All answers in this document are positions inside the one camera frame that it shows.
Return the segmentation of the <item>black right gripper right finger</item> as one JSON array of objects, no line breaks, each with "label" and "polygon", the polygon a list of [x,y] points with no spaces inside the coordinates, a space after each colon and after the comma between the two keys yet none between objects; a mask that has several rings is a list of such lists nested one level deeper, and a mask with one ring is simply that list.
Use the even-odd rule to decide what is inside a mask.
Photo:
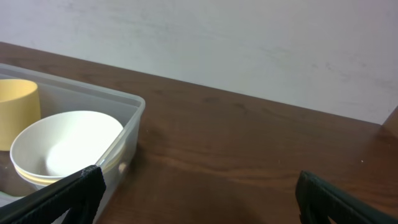
[{"label": "black right gripper right finger", "polygon": [[397,224],[396,218],[370,207],[309,171],[301,171],[295,197],[302,224]]}]

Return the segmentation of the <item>yellow plastic cup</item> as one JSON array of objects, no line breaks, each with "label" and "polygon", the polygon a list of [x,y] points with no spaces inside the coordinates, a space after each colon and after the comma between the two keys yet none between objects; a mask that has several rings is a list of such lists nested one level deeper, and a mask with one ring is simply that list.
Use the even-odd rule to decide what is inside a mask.
[{"label": "yellow plastic cup", "polygon": [[1,79],[1,151],[10,151],[15,138],[40,119],[39,87],[23,79]]}]

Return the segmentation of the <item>white plastic bowl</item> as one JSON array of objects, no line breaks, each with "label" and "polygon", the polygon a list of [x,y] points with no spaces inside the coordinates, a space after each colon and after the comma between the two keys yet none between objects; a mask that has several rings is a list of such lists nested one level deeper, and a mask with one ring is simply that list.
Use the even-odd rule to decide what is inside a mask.
[{"label": "white plastic bowl", "polygon": [[14,167],[38,178],[64,178],[95,164],[122,132],[122,124],[96,111],[69,111],[25,128],[11,146]]}]

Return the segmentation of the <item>yellow plastic bowl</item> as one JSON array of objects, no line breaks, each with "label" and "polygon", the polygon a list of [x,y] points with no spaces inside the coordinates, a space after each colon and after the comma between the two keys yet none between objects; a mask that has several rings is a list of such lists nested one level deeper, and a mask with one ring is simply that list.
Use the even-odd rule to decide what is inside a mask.
[{"label": "yellow plastic bowl", "polygon": [[[125,151],[126,151],[125,146],[120,148],[118,150],[118,153],[107,163],[107,165],[102,170],[106,185],[110,185],[113,182],[115,182],[116,179],[120,178],[121,174],[119,173],[118,167],[120,163],[123,163],[122,158],[125,154]],[[41,189],[42,187],[48,186],[60,180],[60,178],[44,179],[44,178],[33,177],[23,172],[17,167],[14,168],[18,175],[20,175],[24,180],[30,182],[31,184],[36,185],[38,189]]]}]

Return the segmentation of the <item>mint green plastic spoon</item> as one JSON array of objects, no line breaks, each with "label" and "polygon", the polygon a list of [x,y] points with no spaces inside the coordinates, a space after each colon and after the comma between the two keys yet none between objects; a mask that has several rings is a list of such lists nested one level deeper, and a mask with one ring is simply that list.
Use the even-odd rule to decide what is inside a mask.
[{"label": "mint green plastic spoon", "polygon": [[15,202],[19,199],[22,199],[23,197],[15,197],[8,195],[4,192],[0,192],[0,207],[6,206],[12,202]]}]

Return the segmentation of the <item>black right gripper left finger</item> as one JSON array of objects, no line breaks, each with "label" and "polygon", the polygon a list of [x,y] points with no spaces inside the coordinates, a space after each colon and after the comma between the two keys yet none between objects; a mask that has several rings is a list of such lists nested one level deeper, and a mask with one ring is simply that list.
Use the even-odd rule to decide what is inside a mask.
[{"label": "black right gripper left finger", "polygon": [[100,167],[91,165],[26,197],[1,207],[1,224],[93,223],[106,184]]}]

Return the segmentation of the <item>pink plastic fork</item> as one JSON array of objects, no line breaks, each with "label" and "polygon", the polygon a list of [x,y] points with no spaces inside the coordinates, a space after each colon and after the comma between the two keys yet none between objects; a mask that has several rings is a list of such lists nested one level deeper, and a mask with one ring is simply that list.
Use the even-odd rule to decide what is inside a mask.
[{"label": "pink plastic fork", "polygon": [[127,169],[128,169],[128,165],[125,162],[120,163],[120,165],[118,167],[120,174],[123,174]]}]

